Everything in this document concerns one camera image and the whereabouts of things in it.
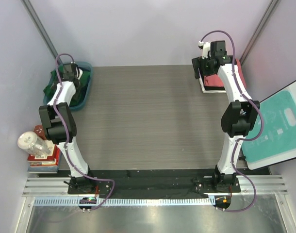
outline metal pole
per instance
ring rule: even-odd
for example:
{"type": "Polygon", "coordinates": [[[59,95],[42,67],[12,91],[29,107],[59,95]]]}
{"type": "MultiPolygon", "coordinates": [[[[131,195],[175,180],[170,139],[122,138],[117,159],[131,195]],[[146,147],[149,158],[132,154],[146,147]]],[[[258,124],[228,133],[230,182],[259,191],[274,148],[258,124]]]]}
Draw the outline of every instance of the metal pole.
{"type": "Polygon", "coordinates": [[[257,39],[261,35],[261,32],[263,31],[263,29],[267,25],[267,23],[268,23],[269,19],[271,18],[271,16],[273,15],[273,13],[274,13],[276,7],[278,6],[279,2],[280,2],[280,0],[271,0],[270,4],[268,5],[263,17],[261,18],[258,26],[256,27],[256,30],[254,31],[251,39],[249,40],[249,42],[248,42],[248,44],[247,44],[241,58],[240,58],[241,65],[244,64],[244,61],[248,57],[251,49],[255,45],[255,42],[257,41],[257,39]]]}
{"type": "Polygon", "coordinates": [[[25,9],[27,10],[28,14],[30,15],[32,21],[35,24],[35,27],[38,29],[42,39],[44,40],[44,42],[46,43],[50,53],[52,54],[52,56],[54,58],[57,57],[58,52],[56,51],[48,33],[46,32],[46,29],[44,28],[44,26],[42,25],[35,9],[33,8],[33,5],[31,4],[30,0],[21,0],[21,2],[23,3],[23,5],[25,6],[25,9]]]}

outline white container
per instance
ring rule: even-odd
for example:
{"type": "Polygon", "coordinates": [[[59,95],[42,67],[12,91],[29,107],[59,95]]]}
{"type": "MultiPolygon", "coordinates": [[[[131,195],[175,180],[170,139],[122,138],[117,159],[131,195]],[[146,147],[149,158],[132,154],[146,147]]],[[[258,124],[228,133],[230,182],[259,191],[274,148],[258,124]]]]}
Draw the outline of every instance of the white container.
{"type": "Polygon", "coordinates": [[[48,155],[51,151],[44,140],[36,133],[28,131],[23,133],[17,140],[17,145],[30,155],[48,155]]]}

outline red cloth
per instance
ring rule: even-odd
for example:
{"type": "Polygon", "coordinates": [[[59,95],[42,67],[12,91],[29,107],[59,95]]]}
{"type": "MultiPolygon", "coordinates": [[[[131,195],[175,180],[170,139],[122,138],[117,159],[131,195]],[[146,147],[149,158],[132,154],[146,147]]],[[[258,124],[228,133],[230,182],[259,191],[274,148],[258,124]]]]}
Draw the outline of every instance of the red cloth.
{"type": "MultiPolygon", "coordinates": [[[[237,62],[237,66],[239,69],[239,75],[241,77],[242,83],[243,83],[244,87],[246,88],[246,82],[243,77],[241,63],[237,59],[236,59],[236,62],[237,62]]],[[[210,75],[210,76],[204,76],[204,86],[223,87],[224,85],[223,85],[221,79],[219,78],[219,76],[217,74],[214,74],[214,75],[210,75]]]]}

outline green fabric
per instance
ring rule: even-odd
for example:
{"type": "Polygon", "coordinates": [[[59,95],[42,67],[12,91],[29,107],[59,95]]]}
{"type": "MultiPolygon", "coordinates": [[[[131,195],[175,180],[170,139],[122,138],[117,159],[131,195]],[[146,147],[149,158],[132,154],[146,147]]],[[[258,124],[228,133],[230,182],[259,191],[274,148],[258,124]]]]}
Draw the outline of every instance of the green fabric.
{"type": "MultiPolygon", "coordinates": [[[[59,71],[60,72],[63,71],[63,66],[59,66],[59,71]]],[[[58,78],[57,78],[55,70],[51,71],[51,76],[53,77],[53,81],[50,81],[50,83],[43,90],[43,92],[45,93],[45,96],[49,100],[52,99],[52,97],[56,91],[56,84],[58,83],[58,78]]],[[[89,77],[90,77],[90,72],[83,71],[83,74],[80,77],[80,85],[82,87],[81,90],[85,90],[84,87],[87,85],[89,77]]],[[[85,96],[85,92],[84,92],[84,95],[80,94],[80,97],[77,100],[72,99],[70,102],[70,107],[78,105],[84,99],[84,96],[85,96]]]]}

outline plastic bin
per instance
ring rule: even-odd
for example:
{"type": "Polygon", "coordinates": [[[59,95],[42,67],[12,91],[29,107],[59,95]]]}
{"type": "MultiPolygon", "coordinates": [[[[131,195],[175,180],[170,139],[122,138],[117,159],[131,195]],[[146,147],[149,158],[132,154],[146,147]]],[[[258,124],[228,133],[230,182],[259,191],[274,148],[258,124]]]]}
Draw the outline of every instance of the plastic bin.
{"type": "MultiPolygon", "coordinates": [[[[83,69],[89,70],[90,71],[90,76],[88,78],[87,89],[86,89],[86,93],[85,93],[85,96],[84,96],[83,101],[81,101],[80,103],[78,103],[76,106],[71,106],[70,107],[71,111],[78,111],[78,110],[80,110],[80,109],[82,109],[84,107],[85,102],[86,102],[87,97],[88,97],[89,92],[90,92],[91,82],[92,82],[92,78],[93,78],[93,68],[92,68],[92,66],[89,63],[87,63],[87,62],[76,62],[76,64],[79,66],[79,68],[83,68],[83,69]]],[[[51,85],[52,83],[53,83],[53,77],[51,76],[50,81],[49,81],[49,85],[51,85]]],[[[50,100],[51,99],[49,99],[47,96],[44,96],[44,98],[43,98],[43,104],[44,105],[47,105],[50,100]]]]}

